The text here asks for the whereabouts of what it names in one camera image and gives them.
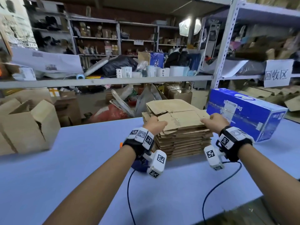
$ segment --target table surface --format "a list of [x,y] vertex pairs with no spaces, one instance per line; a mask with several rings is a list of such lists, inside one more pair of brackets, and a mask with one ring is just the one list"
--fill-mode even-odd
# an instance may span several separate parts
[[[0,157],[0,224],[40,225],[58,204],[86,177],[110,158],[120,142],[142,118],[62,128],[50,151]],[[271,140],[255,147],[295,178],[300,125],[282,120]],[[162,176],[154,179],[134,173],[129,198],[137,224],[191,225],[201,221],[205,195],[238,169],[226,164],[215,171],[204,155],[168,161]],[[100,224],[132,225],[127,204],[128,172]],[[231,210],[262,193],[243,167],[223,183],[205,204],[206,218]]]

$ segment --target wire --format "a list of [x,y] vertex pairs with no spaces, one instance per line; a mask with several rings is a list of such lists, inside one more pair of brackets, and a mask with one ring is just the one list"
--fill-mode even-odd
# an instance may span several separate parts
[[221,184],[223,184],[225,181],[227,181],[228,179],[232,178],[234,175],[236,175],[236,173],[239,172],[239,170],[242,168],[242,164],[240,162],[237,162],[240,164],[240,167],[238,168],[238,170],[236,172],[234,172],[232,175],[230,175],[228,178],[226,178],[224,181],[221,181],[219,184],[217,184],[215,187],[213,187],[209,192],[208,194],[206,195],[204,201],[203,201],[203,205],[202,205],[202,216],[203,216],[203,222],[204,222],[204,225],[207,225],[206,223],[206,220],[205,220],[205,217],[204,217],[204,204],[205,204],[205,201],[206,199],[208,198],[208,196],[212,193],[212,191],[214,191],[218,186],[220,186]]
[[132,214],[132,211],[131,211],[130,202],[129,202],[129,194],[128,194],[129,182],[130,182],[131,176],[133,175],[134,172],[135,172],[135,170],[133,170],[133,172],[131,173],[131,175],[129,177],[129,180],[128,180],[128,185],[127,185],[127,201],[128,201],[128,206],[129,206],[130,214],[131,214],[131,217],[132,217],[132,220],[133,220],[133,224],[136,225],[134,217],[133,217],[133,214]]

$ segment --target blue packaging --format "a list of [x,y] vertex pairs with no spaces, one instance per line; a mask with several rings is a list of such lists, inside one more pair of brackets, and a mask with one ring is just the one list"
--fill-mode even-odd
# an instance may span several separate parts
[[156,52],[150,53],[149,65],[163,68],[164,57],[165,57],[165,53],[156,53]]
[[207,113],[222,114],[230,126],[240,128],[256,142],[268,140],[287,112],[287,108],[240,94],[226,88],[212,89]]

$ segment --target blue tape roll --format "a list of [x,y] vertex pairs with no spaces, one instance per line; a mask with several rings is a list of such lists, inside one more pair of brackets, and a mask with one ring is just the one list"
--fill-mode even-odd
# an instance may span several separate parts
[[85,76],[84,76],[83,74],[80,73],[80,74],[77,74],[77,75],[76,75],[76,79],[77,79],[77,80],[85,79]]

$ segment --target hand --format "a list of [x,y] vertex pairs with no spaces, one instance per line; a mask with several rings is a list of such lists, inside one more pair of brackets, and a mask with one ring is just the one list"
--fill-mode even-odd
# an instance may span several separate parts
[[203,118],[200,120],[207,128],[214,133],[220,134],[221,130],[229,125],[229,122],[223,118],[222,115],[214,113],[210,118]]
[[158,121],[156,116],[152,116],[144,125],[145,129],[148,129],[154,136],[159,134],[166,127],[168,123],[166,121]]

